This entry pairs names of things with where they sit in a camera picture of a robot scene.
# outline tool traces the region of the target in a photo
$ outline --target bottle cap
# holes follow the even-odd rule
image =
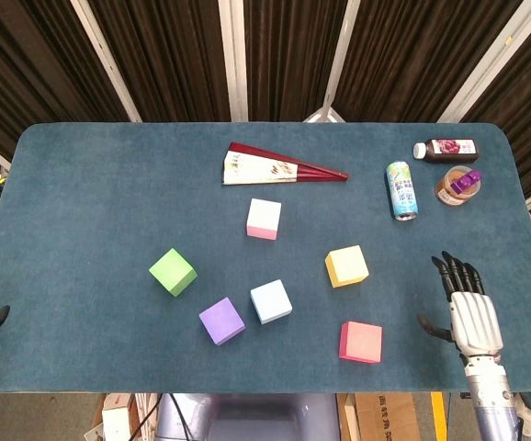
[[[412,156],[416,159],[423,159],[426,154],[427,146],[424,142],[417,142],[414,144],[414,147],[412,147]]]
[[[458,194],[463,193],[471,186],[475,185],[478,181],[482,179],[482,173],[478,170],[472,170],[467,172],[465,175],[460,177],[458,180],[451,183],[451,188]]]

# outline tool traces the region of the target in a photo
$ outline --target purple lid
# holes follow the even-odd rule
[[[471,172],[467,172],[465,175],[460,177],[458,180],[453,181],[451,183],[451,187],[453,188],[453,191],[455,191],[458,194],[463,193],[471,186],[475,185],[482,179],[482,173],[480,173],[478,170],[472,170]]]

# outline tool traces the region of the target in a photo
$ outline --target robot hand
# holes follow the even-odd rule
[[[469,382],[480,435],[484,441],[521,439],[522,422],[516,417],[513,394],[499,363],[503,348],[496,311],[484,294],[480,274],[447,252],[445,262],[431,260],[439,270],[449,302],[451,330],[433,326],[426,315],[417,319],[428,334],[455,343]]]

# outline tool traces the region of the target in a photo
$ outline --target drink can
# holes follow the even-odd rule
[[[397,221],[408,221],[416,218],[419,209],[412,188],[411,169],[404,161],[398,161],[386,167],[386,176],[390,187],[390,198],[394,218]]]

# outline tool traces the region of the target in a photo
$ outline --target jar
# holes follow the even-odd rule
[[[466,188],[459,194],[452,188],[451,184],[471,171],[471,168],[464,165],[457,165],[449,169],[435,186],[437,199],[449,206],[462,205],[468,202],[470,198],[480,191],[481,181],[479,180],[476,184]]]

